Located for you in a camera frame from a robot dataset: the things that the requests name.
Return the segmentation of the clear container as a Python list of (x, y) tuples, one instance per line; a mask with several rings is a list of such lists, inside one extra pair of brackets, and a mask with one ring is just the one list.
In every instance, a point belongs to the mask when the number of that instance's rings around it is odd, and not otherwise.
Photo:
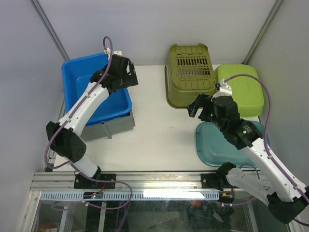
[(196, 128), (196, 148), (199, 159), (206, 165), (220, 167), (225, 162), (236, 166), (249, 163), (255, 167), (255, 163), (242, 151), (230, 144), (210, 122), (202, 122)]

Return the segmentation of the olive green slotted basket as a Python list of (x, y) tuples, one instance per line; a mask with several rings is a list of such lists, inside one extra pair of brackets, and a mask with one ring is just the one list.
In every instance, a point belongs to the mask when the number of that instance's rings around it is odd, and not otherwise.
[(190, 105), (198, 94), (214, 95), (216, 80), (209, 55), (204, 44), (174, 44), (165, 66), (166, 99), (176, 109)]

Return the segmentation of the blue plastic bin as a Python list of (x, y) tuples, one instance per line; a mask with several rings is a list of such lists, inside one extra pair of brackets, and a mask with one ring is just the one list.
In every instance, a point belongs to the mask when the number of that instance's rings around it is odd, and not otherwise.
[[(66, 112), (68, 112), (84, 93), (94, 72), (108, 64), (105, 53), (65, 61), (62, 65), (62, 78)], [(115, 118), (128, 116), (132, 101), (127, 89), (120, 89), (105, 100), (93, 113), (87, 125), (95, 125)]]

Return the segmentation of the bright green plastic tub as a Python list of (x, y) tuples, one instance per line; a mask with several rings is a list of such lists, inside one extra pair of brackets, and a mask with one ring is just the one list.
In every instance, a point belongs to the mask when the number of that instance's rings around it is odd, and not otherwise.
[[(222, 64), (215, 70), (217, 82), (237, 74), (249, 74), (258, 77), (255, 68), (245, 64)], [(264, 107), (264, 96), (259, 82), (250, 77), (240, 76), (230, 80), (228, 84), (232, 88), (232, 97), (238, 105), (241, 117), (261, 115)]]

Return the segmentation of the grey plastic crate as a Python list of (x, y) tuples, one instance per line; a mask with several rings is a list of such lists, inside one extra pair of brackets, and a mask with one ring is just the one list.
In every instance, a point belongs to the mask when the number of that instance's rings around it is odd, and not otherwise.
[(95, 125), (85, 126), (82, 131), (81, 139), (85, 142), (112, 136), (117, 133), (130, 131), (135, 127), (133, 112), (130, 111), (127, 116), (115, 118), (106, 122), (100, 122)]

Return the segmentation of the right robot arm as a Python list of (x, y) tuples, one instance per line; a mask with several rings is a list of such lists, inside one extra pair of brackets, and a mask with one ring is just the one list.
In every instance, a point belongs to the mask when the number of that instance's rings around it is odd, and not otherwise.
[(213, 123), (224, 138), (246, 154), (267, 178), (262, 181), (225, 162), (213, 177), (207, 179), (208, 184), (218, 190), (229, 185), (241, 188), (263, 202), (281, 223), (288, 224), (295, 220), (309, 204), (308, 186), (287, 170), (260, 130), (252, 122), (240, 118), (233, 98), (199, 94), (186, 109), (190, 117), (195, 117), (199, 108), (202, 112), (198, 118)]

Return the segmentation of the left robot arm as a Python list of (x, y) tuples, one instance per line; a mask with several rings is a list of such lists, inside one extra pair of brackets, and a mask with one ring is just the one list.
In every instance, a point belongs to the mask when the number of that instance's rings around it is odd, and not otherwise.
[(87, 155), (87, 146), (82, 132), (91, 116), (105, 101), (122, 89), (138, 85), (133, 62), (122, 55), (112, 54), (108, 63), (96, 70), (89, 83), (72, 108), (58, 122), (46, 125), (48, 145), (46, 152), (53, 150), (65, 158), (77, 172), (78, 185), (97, 189), (112, 183), (104, 178), (102, 171)]

